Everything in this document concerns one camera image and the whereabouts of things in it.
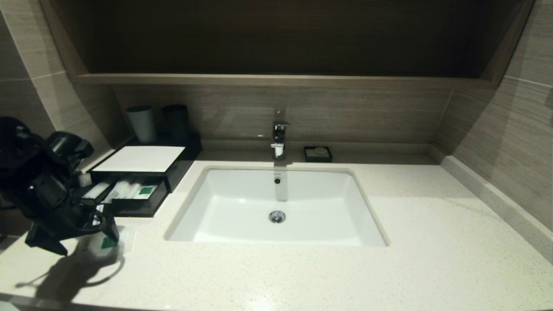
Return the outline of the small clear green-label sachet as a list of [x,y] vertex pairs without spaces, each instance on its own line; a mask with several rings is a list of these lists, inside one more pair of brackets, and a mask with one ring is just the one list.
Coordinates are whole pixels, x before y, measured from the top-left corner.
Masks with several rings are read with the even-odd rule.
[[136,236],[135,230],[129,226],[117,226],[117,229],[117,242],[103,233],[86,236],[81,248],[84,256],[91,260],[112,260],[131,252]]

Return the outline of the black pull-out drawer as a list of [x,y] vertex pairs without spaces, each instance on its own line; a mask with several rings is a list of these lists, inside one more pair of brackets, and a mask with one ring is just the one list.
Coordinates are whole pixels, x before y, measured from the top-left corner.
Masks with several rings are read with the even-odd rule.
[[[133,199],[113,199],[111,203],[102,203],[103,199],[112,190],[115,183],[119,179],[128,179],[130,184],[133,184],[136,180],[144,181],[143,185],[158,185],[156,191],[147,200],[133,200]],[[82,196],[87,193],[92,187],[100,182],[110,182],[110,187],[104,191],[96,199],[83,199]],[[95,185],[79,189],[77,198],[79,203],[83,203],[85,206],[98,207],[100,211],[112,214],[115,217],[153,217],[163,203],[164,199],[168,195],[168,187],[165,179],[161,176],[140,176],[140,175],[127,175],[127,176],[108,176],[99,181]]]

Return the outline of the black drawer box housing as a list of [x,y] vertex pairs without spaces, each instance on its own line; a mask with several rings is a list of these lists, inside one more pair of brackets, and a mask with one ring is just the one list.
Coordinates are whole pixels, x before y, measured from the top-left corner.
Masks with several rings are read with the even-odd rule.
[[190,168],[190,166],[192,165],[192,162],[193,161],[180,161],[180,160],[176,160],[170,168],[168,168],[168,170],[166,172],[162,172],[162,173],[147,173],[147,172],[94,172],[92,171],[92,169],[99,165],[99,163],[97,165],[95,165],[94,167],[92,167],[88,173],[91,174],[91,177],[93,179],[94,182],[99,182],[101,181],[102,179],[104,179],[105,177],[108,177],[108,176],[111,176],[111,175],[114,175],[114,176],[127,176],[127,175],[132,175],[132,176],[135,176],[135,175],[144,175],[144,176],[161,176],[165,179],[165,182],[166,182],[166,185],[168,187],[168,192],[169,193],[172,193],[174,191],[174,189],[176,189],[177,185],[180,183],[181,179],[184,177],[185,173],[188,171],[188,169]]

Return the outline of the wide white wrapped packet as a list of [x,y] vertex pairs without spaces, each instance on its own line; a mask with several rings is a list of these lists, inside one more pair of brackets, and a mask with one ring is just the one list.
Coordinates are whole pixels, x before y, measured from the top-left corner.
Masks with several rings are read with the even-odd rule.
[[83,199],[96,199],[99,197],[104,191],[106,191],[110,187],[110,182],[100,182],[96,184],[94,187],[92,187],[87,193],[85,193],[82,198]]

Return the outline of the flat white green-label packet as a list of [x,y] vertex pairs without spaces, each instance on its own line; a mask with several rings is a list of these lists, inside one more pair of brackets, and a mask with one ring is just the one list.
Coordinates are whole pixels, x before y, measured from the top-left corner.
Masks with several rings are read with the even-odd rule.
[[142,185],[140,186],[137,191],[133,194],[131,199],[133,200],[147,200],[149,197],[156,191],[158,185]]

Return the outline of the white paper card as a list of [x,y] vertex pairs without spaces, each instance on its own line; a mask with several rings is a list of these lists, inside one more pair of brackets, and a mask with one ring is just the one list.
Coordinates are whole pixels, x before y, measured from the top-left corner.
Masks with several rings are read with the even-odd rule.
[[114,152],[94,172],[147,172],[162,173],[186,150],[185,147],[126,146]]

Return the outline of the pale grey cup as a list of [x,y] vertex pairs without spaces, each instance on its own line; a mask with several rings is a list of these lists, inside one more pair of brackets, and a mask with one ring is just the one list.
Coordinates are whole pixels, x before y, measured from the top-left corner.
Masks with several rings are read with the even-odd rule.
[[126,109],[126,114],[140,143],[154,143],[157,141],[152,106],[132,106]]

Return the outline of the black cup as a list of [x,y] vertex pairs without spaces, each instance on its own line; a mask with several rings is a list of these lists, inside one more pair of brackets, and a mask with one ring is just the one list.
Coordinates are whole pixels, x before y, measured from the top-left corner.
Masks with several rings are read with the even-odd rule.
[[177,143],[188,143],[190,140],[190,125],[188,107],[186,105],[168,105],[162,108],[168,133]]

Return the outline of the chrome faucet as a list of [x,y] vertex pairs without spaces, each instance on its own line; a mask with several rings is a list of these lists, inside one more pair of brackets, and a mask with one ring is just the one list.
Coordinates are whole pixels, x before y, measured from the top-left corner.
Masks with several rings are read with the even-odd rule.
[[285,134],[290,122],[285,120],[285,111],[280,108],[274,109],[274,120],[271,128],[271,143],[273,148],[272,157],[275,161],[285,159]]

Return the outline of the white ceramic sink basin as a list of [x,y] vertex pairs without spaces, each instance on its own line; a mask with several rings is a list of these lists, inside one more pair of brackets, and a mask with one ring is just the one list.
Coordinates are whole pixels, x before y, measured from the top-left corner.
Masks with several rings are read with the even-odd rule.
[[[268,216],[282,211],[286,220]],[[168,228],[171,242],[377,247],[388,238],[349,171],[209,167]]]

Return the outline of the black soap dish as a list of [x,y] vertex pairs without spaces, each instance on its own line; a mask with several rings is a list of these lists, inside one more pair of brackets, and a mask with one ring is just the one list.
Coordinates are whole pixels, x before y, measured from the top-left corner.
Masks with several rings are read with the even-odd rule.
[[330,163],[333,161],[333,155],[328,147],[325,147],[329,151],[328,157],[314,157],[313,149],[316,147],[304,147],[304,155],[305,155],[305,161],[306,162],[314,162],[314,163]]

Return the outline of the wooden wall shelf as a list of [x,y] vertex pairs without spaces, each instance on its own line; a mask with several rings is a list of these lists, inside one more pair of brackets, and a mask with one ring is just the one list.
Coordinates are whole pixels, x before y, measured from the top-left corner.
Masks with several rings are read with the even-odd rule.
[[74,77],[78,83],[128,85],[223,85],[361,87],[369,89],[495,89],[489,79],[459,77],[233,75],[179,73],[86,73]]

